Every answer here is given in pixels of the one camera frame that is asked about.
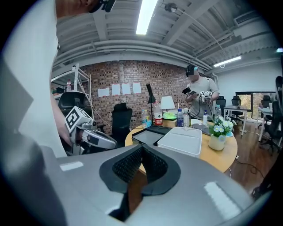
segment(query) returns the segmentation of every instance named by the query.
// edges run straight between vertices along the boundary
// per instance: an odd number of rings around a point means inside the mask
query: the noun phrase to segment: person
[[[190,94],[185,99],[187,103],[191,102],[191,108],[189,111],[191,117],[203,120],[203,115],[205,111],[207,111],[208,120],[212,120],[213,101],[215,101],[219,97],[219,91],[216,87],[215,82],[211,78],[201,77],[199,75],[198,67],[195,67],[193,65],[189,65],[187,67],[186,74],[190,80],[187,87],[189,87],[191,91],[195,92],[193,95]],[[203,104],[201,102],[199,98],[199,94],[201,91],[211,91],[213,93],[209,105]]]
[[[2,118],[1,124],[50,147],[57,158],[66,155],[59,136],[71,145],[65,117],[50,94],[57,19],[94,11],[99,4],[100,0],[38,0],[18,22],[1,54],[0,100],[9,108],[1,109],[1,116],[9,118]]]

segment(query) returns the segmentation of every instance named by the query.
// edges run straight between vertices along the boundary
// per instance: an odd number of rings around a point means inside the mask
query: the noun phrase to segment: white tray
[[[202,131],[175,127],[157,142],[159,147],[199,158],[202,146]]]

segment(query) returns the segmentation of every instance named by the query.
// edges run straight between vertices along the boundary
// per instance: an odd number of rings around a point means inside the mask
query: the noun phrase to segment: bouquet
[[[227,117],[227,121],[224,120],[222,116],[219,116],[215,119],[214,125],[209,127],[209,132],[213,134],[213,136],[218,137],[220,141],[224,141],[226,135],[233,131],[233,126],[236,125],[234,120],[231,121],[229,117]]]

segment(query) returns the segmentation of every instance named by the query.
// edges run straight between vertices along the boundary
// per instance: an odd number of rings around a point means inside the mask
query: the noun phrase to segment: flower pot
[[[216,151],[221,151],[225,146],[225,141],[226,136],[224,139],[221,140],[219,137],[216,137],[212,134],[208,146]]]

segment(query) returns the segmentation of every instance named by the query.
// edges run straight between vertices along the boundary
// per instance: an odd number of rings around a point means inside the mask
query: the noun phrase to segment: fluorescent light
[[[137,34],[146,35],[157,2],[158,0],[142,0],[141,11],[138,17]]]
[[[213,66],[216,68],[216,67],[218,67],[218,66],[220,66],[220,65],[223,65],[223,64],[226,64],[226,63],[230,63],[230,62],[233,62],[233,61],[235,61],[235,60],[240,60],[240,59],[241,59],[241,57],[238,56],[238,57],[232,58],[232,59],[230,59],[230,60],[226,60],[226,61],[223,61],[223,62],[221,62],[221,63],[215,64],[215,65],[213,65]]]

